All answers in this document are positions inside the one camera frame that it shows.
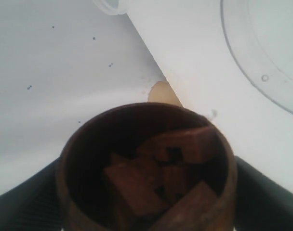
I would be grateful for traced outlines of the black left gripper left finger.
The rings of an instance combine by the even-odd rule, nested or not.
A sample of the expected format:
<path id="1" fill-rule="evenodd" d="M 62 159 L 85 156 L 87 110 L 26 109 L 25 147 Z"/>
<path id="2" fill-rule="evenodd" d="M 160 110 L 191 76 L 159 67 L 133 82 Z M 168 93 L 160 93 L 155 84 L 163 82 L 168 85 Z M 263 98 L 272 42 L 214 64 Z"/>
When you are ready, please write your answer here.
<path id="1" fill-rule="evenodd" d="M 0 231 L 62 231 L 54 160 L 34 176 L 0 196 Z"/>

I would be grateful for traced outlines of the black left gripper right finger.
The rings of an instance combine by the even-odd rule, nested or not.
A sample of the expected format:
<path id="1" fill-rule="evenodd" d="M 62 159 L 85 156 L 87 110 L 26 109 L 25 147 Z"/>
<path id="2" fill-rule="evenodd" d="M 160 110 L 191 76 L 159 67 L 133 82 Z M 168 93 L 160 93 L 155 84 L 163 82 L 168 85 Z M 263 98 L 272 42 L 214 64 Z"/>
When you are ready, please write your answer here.
<path id="1" fill-rule="evenodd" d="M 293 231 L 293 193 L 284 189 L 240 157 L 235 229 Z"/>

